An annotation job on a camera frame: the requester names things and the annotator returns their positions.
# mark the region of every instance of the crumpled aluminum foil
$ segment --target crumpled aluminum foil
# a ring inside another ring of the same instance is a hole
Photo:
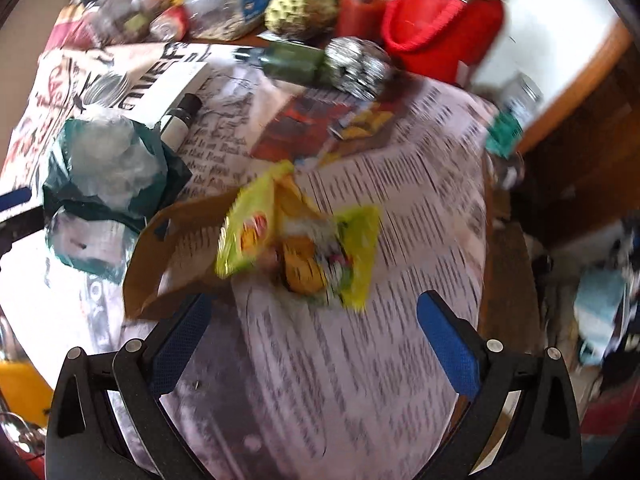
[[[324,53],[332,85],[365,101],[382,94],[396,71],[389,55],[372,41],[335,38]]]

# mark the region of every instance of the red handbag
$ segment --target red handbag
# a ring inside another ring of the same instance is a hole
[[[409,72],[465,86],[503,23],[501,0],[392,0],[382,37]]]

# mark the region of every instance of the yellow snack wrapper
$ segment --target yellow snack wrapper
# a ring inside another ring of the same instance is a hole
[[[221,278],[274,254],[274,271],[289,291],[312,303],[363,310],[376,255],[380,214],[356,206],[331,217],[296,185],[281,162],[243,188],[221,229],[216,273]]]

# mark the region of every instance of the brown cardboard piece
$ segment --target brown cardboard piece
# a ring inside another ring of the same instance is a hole
[[[158,296],[158,287],[179,241],[202,228],[220,227],[238,190],[175,203],[159,211],[140,233],[122,286],[127,319],[160,320],[170,317],[188,294],[212,292],[228,282],[211,266],[189,283]]]

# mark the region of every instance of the custard apple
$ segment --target custard apple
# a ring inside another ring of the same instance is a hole
[[[333,24],[333,0],[271,0],[264,12],[266,27],[289,40],[307,40]]]

